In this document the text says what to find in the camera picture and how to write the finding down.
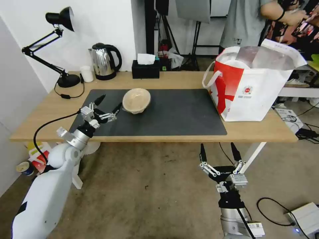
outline red object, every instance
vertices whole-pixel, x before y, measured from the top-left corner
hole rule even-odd
[[[44,155],[48,158],[49,152],[46,150],[46,151],[44,151],[43,153],[44,153]],[[38,159],[39,161],[41,161],[42,163],[37,162],[37,161],[32,161],[31,163],[33,164],[33,166],[34,166],[40,173],[43,173],[44,169],[46,168],[47,163],[46,163],[46,161],[45,161],[45,159],[43,158],[42,155],[38,156],[37,159]]]
[[[218,92],[217,110],[221,114],[226,108],[225,100],[234,100],[244,69],[228,66],[216,61],[214,72],[218,70],[223,73],[223,76],[219,76],[215,81]]]
[[[161,44],[159,47],[160,47],[159,51],[168,51],[168,45],[167,44]]]

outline lamp base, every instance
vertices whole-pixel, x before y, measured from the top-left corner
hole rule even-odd
[[[77,75],[60,75],[60,78],[57,81],[59,87],[69,88],[80,83],[80,77]]]

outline lamp arm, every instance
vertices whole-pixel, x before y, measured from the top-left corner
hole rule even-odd
[[[55,65],[52,65],[51,63],[48,63],[47,61],[45,61],[45,60],[41,59],[40,57],[34,55],[34,53],[35,53],[37,50],[40,50],[41,48],[43,48],[43,47],[49,45],[50,43],[52,43],[52,42],[54,42],[55,40],[57,40],[57,39],[59,39],[60,37],[62,37],[62,33],[63,33],[63,30],[62,30],[62,29],[56,28],[56,29],[55,29],[53,32],[51,32],[50,34],[44,36],[43,38],[39,39],[38,41],[32,43],[32,44],[29,45],[29,46],[26,46],[26,47],[22,48],[23,54],[25,54],[25,55],[27,55],[27,56],[29,56],[29,57],[35,59],[36,61],[38,61],[38,62],[44,64],[45,66],[47,66],[47,67],[53,69],[54,71],[58,72],[58,73],[61,74],[61,75],[62,75],[62,74],[66,74],[66,73],[65,73],[65,70],[64,70],[63,68],[57,67],[57,66],[55,66]],[[57,36],[56,38],[52,39],[51,41],[49,41],[49,42],[47,42],[47,43],[45,43],[45,44],[39,46],[38,48],[36,48],[36,49],[34,49],[34,50],[31,50],[31,48],[34,47],[37,43],[43,41],[44,39],[46,39],[47,37],[49,37],[49,36],[51,36],[51,35],[53,35],[53,34],[57,34],[58,36]]]

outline black desk mat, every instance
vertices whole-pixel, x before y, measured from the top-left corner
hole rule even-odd
[[[91,90],[83,106],[105,94],[98,106],[110,113],[128,90]],[[102,124],[95,136],[226,135],[227,132],[206,89],[148,90],[151,102],[143,113],[121,109],[117,120]],[[83,124],[79,114],[70,132]]]

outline gray t-shirt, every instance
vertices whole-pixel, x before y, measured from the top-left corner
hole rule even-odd
[[[266,21],[260,7],[271,1],[232,0],[220,46],[257,46]]]

